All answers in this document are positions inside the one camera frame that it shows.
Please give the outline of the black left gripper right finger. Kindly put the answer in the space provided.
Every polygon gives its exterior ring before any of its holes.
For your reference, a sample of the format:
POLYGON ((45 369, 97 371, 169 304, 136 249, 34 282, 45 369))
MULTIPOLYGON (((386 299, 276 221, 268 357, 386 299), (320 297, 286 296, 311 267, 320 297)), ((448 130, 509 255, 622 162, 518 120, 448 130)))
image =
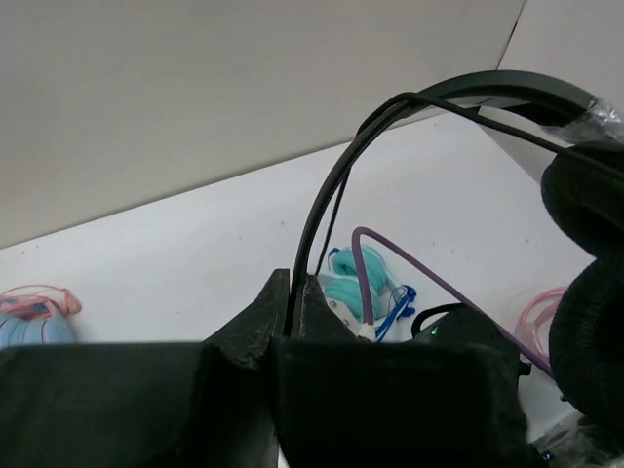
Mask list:
POLYGON ((536 467, 520 377, 481 345, 358 339, 313 277, 270 345, 270 408, 292 467, 536 467))

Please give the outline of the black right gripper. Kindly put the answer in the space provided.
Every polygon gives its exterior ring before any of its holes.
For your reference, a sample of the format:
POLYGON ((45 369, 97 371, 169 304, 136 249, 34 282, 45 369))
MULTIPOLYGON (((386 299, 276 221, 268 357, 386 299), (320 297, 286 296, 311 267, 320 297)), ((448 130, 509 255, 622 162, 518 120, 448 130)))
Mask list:
POLYGON ((530 375, 519 346, 505 337, 487 315, 462 303, 443 304, 418 313, 411 324, 412 340, 423 344, 471 344, 496 351, 512 375, 530 375))

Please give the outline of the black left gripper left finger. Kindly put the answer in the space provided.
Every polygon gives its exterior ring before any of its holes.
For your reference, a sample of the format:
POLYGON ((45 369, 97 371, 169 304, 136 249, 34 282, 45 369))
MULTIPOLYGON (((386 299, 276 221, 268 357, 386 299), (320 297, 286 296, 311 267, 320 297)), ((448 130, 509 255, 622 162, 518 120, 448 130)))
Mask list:
POLYGON ((201 342, 21 346, 1 354, 5 467, 274 467, 262 360, 289 294, 274 271, 201 342))

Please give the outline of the black wired headphones taped band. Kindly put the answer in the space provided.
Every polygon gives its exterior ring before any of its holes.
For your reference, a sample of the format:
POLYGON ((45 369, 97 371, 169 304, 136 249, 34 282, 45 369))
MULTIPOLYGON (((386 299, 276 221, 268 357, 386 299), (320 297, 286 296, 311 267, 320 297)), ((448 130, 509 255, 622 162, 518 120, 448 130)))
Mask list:
POLYGON ((464 74, 401 93, 361 125, 322 185, 299 242, 289 296, 298 308, 324 214, 336 214, 353 164, 395 122, 438 107, 553 153, 542 201, 592 263, 570 284, 549 331, 550 367, 564 397, 612 428, 623 425, 623 116, 560 79, 519 70, 464 74))

